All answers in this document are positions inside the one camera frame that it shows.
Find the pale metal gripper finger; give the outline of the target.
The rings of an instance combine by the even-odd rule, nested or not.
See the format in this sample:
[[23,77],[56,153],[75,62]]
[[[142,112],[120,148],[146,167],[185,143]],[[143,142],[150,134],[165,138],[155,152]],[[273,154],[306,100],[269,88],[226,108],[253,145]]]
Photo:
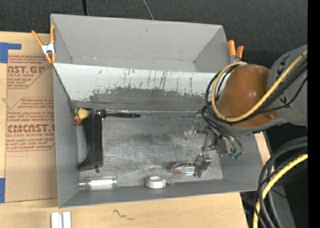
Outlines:
[[184,138],[191,138],[195,134],[207,133],[209,127],[200,121],[194,121],[192,125],[184,131]]
[[212,159],[208,153],[200,153],[195,159],[194,177],[201,178],[203,172],[211,168]]

